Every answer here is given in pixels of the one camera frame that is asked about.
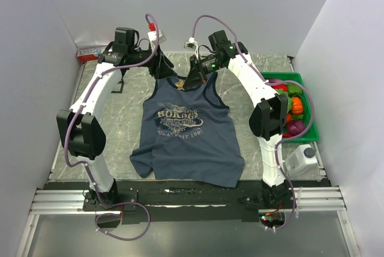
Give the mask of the blue sleeveless shirt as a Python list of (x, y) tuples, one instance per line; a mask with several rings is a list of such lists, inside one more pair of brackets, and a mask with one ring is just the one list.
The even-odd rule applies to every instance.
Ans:
[(245, 160), (217, 77), (213, 72), (206, 83), (185, 90), (176, 85), (181, 76), (156, 81), (143, 102), (139, 147), (130, 156), (140, 177), (236, 187)]

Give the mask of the gold brooch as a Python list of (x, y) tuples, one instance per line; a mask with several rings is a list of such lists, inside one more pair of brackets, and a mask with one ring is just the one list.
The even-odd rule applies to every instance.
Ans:
[(184, 83), (185, 83), (185, 81), (182, 80), (182, 79), (180, 79), (180, 80), (178, 80), (178, 81), (175, 83), (175, 86), (176, 86), (176, 88), (177, 88), (178, 90), (180, 90), (180, 91), (184, 91), (184, 90), (185, 90), (185, 88), (184, 88)]

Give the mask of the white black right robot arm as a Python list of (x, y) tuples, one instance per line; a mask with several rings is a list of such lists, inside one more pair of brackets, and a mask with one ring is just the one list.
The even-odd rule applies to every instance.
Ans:
[(184, 47), (194, 50), (194, 55), (190, 57), (190, 71), (184, 80), (183, 89), (207, 83), (208, 74), (221, 68), (227, 68), (237, 77), (254, 106), (248, 123), (259, 141), (262, 153), (260, 197), (267, 207), (275, 208), (287, 197), (289, 188), (284, 183), (281, 162), (277, 160), (282, 156), (278, 143), (283, 137), (288, 98), (267, 84), (243, 44), (232, 43), (223, 30), (211, 34), (208, 39), (212, 52), (204, 57), (199, 55), (194, 37), (185, 42)]

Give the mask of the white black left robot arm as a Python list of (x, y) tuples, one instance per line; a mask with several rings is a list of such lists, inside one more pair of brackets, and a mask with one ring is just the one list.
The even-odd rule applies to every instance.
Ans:
[(116, 28), (115, 39), (99, 55), (82, 95), (56, 116), (67, 166), (83, 166), (89, 179), (90, 198), (105, 210), (114, 209), (119, 202), (116, 180), (103, 156), (106, 134), (98, 121), (108, 96), (131, 68), (146, 67), (154, 79), (176, 76), (174, 65), (160, 48), (165, 40), (162, 31), (154, 23), (149, 24), (147, 49), (139, 46), (139, 37), (135, 29)]

